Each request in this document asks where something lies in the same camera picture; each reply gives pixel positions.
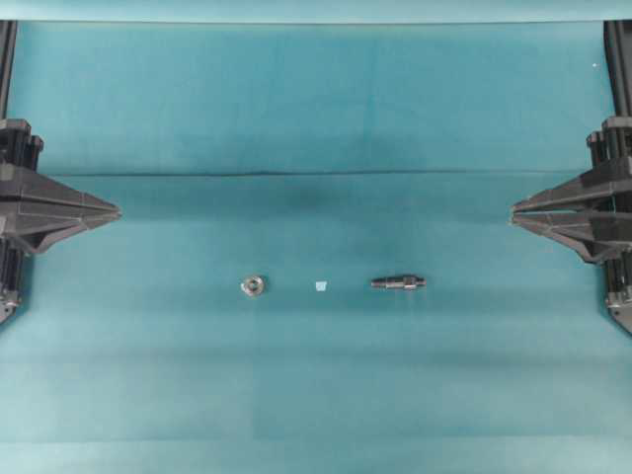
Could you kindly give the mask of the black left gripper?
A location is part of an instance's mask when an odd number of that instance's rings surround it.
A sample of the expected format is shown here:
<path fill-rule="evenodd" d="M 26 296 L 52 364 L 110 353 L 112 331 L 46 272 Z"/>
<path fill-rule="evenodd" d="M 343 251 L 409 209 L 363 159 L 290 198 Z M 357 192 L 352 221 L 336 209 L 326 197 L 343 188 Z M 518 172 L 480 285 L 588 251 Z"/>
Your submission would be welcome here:
<path fill-rule="evenodd" d="M 24 119 L 1 120 L 1 323 L 22 302 L 25 256 L 121 218 L 114 204 L 36 172 L 43 141 Z M 99 211 L 77 218 L 16 214 L 18 202 Z"/>

